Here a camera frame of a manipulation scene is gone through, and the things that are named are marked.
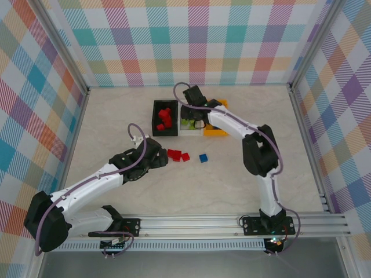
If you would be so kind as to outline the white plastic bin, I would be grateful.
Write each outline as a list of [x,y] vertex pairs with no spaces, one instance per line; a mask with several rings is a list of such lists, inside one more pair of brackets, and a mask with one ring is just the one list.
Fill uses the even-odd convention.
[[189,125],[187,127],[181,126],[181,104],[178,103],[178,112],[177,112],[177,131],[178,136],[203,136],[203,129],[190,130]]

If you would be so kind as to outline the orange plastic bin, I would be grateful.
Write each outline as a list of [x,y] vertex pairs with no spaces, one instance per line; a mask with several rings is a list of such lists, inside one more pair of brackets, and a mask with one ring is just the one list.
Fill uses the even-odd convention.
[[[226,99],[218,99],[226,108],[228,107],[228,101]],[[228,133],[223,131],[222,129],[216,128],[210,124],[207,124],[206,127],[203,129],[204,136],[227,136]]]

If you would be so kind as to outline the black plastic bin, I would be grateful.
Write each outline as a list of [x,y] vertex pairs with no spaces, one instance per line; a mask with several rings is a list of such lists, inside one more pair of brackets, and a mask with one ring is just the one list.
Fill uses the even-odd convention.
[[[157,130],[157,125],[163,123],[163,119],[158,117],[158,112],[160,110],[165,110],[165,108],[171,109],[171,114],[168,116],[172,119],[172,128],[165,130]],[[155,137],[160,136],[178,136],[177,131],[177,112],[178,112],[178,102],[176,100],[155,100],[152,110],[152,135]]]

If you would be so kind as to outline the small electronics board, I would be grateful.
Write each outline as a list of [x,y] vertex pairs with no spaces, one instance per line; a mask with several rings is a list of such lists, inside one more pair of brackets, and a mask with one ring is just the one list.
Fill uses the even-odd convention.
[[112,240],[102,240],[100,242],[100,249],[123,249],[129,237],[117,237]]
[[284,240],[280,238],[264,239],[265,252],[267,254],[280,253],[284,248]]

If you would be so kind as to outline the grey metal shelf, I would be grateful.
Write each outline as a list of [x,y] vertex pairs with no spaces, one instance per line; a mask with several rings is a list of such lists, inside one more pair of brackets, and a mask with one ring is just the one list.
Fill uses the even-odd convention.
[[338,259],[310,259],[260,252],[50,253],[38,278],[348,278]]

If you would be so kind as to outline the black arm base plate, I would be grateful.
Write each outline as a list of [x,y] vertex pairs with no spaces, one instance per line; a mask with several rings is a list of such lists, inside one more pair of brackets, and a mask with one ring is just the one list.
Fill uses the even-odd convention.
[[134,237],[138,237],[140,232],[141,219],[139,218],[123,218],[114,220],[113,223],[105,230],[95,230],[89,232],[89,237],[122,237],[124,233],[131,233]]
[[296,230],[292,217],[286,217],[281,224],[271,230],[267,230],[261,223],[260,217],[244,216],[239,220],[240,226],[243,228],[245,236],[271,236],[271,235],[295,235]]

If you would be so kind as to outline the aluminium table edge rail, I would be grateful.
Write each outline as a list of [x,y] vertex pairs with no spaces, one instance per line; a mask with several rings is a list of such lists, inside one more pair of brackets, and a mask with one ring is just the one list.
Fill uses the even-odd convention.
[[305,122],[304,122],[304,116],[303,116],[303,113],[301,112],[299,102],[290,84],[287,85],[287,90],[288,90],[290,101],[292,103],[296,121],[299,126],[300,134],[303,140],[303,144],[304,144],[304,148],[305,148],[305,151],[308,157],[309,164],[311,166],[312,174],[314,176],[314,181],[317,186],[317,190],[318,190],[319,198],[322,203],[323,210],[324,212],[327,212],[327,213],[333,213],[333,206],[332,206],[331,200],[328,199],[328,192],[325,187],[320,168],[317,164],[315,152],[314,152],[314,149],[311,143],[310,134],[308,130],[306,129]]
[[70,148],[68,149],[68,152],[67,152],[66,162],[63,166],[63,172],[61,174],[61,177],[60,177],[59,183],[57,184],[57,187],[55,187],[56,191],[60,191],[60,190],[64,189],[64,187],[66,185],[66,180],[67,180],[68,173],[69,173],[69,170],[70,170],[70,167],[71,167],[71,162],[72,162],[72,159],[73,159],[73,156],[74,156],[74,152],[75,152],[76,144],[77,144],[77,141],[78,141],[79,133],[81,131],[83,118],[85,116],[85,112],[86,112],[86,109],[87,109],[87,106],[88,106],[91,90],[92,90],[91,87],[87,87],[87,91],[86,91],[86,93],[83,97],[83,102],[82,102],[82,106],[81,106],[81,113],[79,114],[78,121],[75,125],[75,130],[74,130],[74,133],[73,133],[74,136],[73,136],[72,141],[71,141],[71,146],[70,146]]

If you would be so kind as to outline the wide aluminium extrusion rail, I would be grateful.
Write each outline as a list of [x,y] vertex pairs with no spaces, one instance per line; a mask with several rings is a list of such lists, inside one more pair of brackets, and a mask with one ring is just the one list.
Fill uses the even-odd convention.
[[[304,213],[298,217],[289,214],[293,218],[295,235],[271,235],[271,236],[245,236],[243,228],[239,224],[240,218],[259,217],[258,215],[121,215],[122,218],[139,218],[140,232],[138,237],[143,239],[201,239],[201,238],[273,238],[287,239],[300,237],[339,237],[350,236],[350,227],[345,216],[329,213]],[[87,234],[70,237],[88,237]]]

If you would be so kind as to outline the aluminium frame post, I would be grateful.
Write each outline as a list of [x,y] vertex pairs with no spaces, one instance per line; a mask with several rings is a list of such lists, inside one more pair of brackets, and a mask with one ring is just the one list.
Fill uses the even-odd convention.
[[308,42],[303,49],[304,52],[297,60],[292,76],[289,79],[288,88],[290,92],[293,92],[304,78],[305,73],[308,71],[317,51],[322,46],[331,26],[337,19],[346,1],[347,0],[331,0],[329,4],[324,6],[323,11],[321,11],[318,17],[319,22],[314,25],[308,37]]
[[40,20],[43,28],[49,35],[52,44],[55,46],[58,54],[61,55],[62,60],[65,62],[67,68],[70,70],[70,73],[75,79],[77,85],[80,89],[82,89],[85,95],[88,95],[89,86],[86,84],[58,29],[54,25],[54,22],[50,18],[48,11],[44,7],[42,0],[27,0],[27,2],[30,5],[31,9],[34,11],[37,18]]

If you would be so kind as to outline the aluminium frame leg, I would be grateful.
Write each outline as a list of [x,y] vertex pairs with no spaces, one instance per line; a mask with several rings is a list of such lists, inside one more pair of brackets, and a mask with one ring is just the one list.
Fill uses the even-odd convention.
[[345,272],[348,278],[361,278],[355,257],[352,252],[351,242],[349,237],[336,237],[337,244],[340,250],[341,260],[343,261]]
[[26,278],[38,278],[45,253],[33,255],[27,269]]

